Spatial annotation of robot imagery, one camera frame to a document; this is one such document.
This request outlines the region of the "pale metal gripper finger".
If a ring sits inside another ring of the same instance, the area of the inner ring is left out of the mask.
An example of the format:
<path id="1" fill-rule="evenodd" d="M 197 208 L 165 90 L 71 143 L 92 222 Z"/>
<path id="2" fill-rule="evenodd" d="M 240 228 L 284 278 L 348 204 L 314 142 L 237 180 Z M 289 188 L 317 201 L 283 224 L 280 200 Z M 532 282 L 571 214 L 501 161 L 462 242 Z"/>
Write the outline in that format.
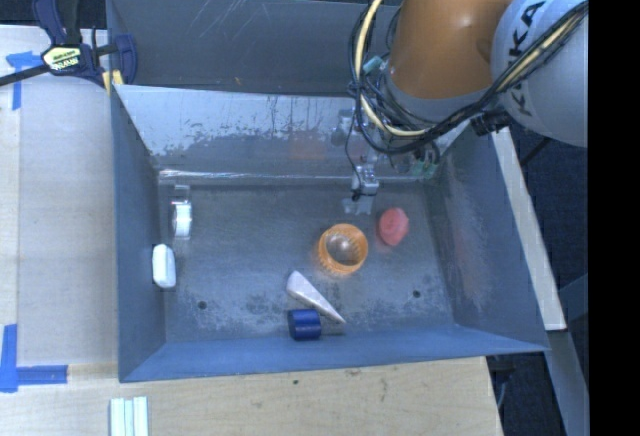
<path id="1" fill-rule="evenodd" d="M 346 214 L 357 214 L 363 196 L 362 168 L 355 166 L 352 170 L 350 194 L 342 199 L 342 206 Z"/>
<path id="2" fill-rule="evenodd" d="M 362 212 L 370 215 L 379 188 L 379 181 L 373 167 L 362 169 Z"/>

